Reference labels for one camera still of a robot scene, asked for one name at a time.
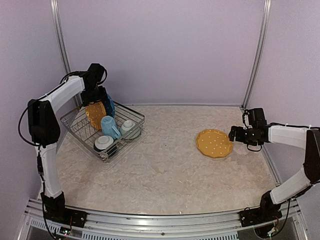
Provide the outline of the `yellow dotted plate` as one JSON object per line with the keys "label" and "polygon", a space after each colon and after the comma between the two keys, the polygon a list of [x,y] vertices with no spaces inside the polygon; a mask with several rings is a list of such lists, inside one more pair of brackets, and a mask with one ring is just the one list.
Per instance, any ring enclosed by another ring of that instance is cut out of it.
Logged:
{"label": "yellow dotted plate", "polygon": [[91,126],[96,130],[101,130],[101,120],[107,115],[103,103],[101,101],[90,103],[85,107],[85,113]]}
{"label": "yellow dotted plate", "polygon": [[218,129],[205,129],[195,138],[197,149],[206,157],[224,158],[233,151],[228,135]]}

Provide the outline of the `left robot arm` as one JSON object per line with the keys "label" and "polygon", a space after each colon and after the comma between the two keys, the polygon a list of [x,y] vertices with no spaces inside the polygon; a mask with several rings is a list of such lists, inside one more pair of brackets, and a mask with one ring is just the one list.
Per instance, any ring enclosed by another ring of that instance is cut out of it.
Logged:
{"label": "left robot arm", "polygon": [[43,189],[41,200],[61,223],[70,218],[70,211],[64,207],[65,197],[58,178],[56,152],[61,129],[56,113],[76,95],[80,95],[85,106],[107,100],[107,91],[102,86],[107,76],[107,70],[99,63],[92,63],[86,71],[67,73],[58,86],[31,99],[23,111],[31,139],[23,137],[22,140],[35,147],[37,153],[37,171]]}

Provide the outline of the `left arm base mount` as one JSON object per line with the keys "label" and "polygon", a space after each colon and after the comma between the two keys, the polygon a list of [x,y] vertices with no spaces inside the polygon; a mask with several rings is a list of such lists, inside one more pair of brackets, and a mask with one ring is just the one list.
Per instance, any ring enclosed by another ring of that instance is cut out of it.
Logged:
{"label": "left arm base mount", "polygon": [[82,210],[67,208],[63,192],[55,198],[46,196],[43,192],[40,196],[43,203],[44,218],[46,220],[71,227],[84,228],[88,213]]}

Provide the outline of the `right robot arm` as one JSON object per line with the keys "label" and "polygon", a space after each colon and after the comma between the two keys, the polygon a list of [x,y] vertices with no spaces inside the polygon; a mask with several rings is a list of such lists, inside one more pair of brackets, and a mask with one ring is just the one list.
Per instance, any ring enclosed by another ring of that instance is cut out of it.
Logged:
{"label": "right robot arm", "polygon": [[229,140],[258,147],[267,144],[282,183],[261,197],[256,218],[266,222],[285,201],[301,195],[320,180],[320,128],[270,123],[251,127],[232,126]]}

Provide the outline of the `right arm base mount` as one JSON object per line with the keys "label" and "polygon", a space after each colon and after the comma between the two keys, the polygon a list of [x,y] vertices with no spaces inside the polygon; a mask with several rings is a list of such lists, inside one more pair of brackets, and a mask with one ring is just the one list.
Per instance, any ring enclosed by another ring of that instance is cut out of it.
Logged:
{"label": "right arm base mount", "polygon": [[274,204],[270,193],[271,191],[269,190],[262,195],[259,207],[246,207],[238,213],[242,227],[266,223],[280,219],[283,216],[280,211],[281,204]]}

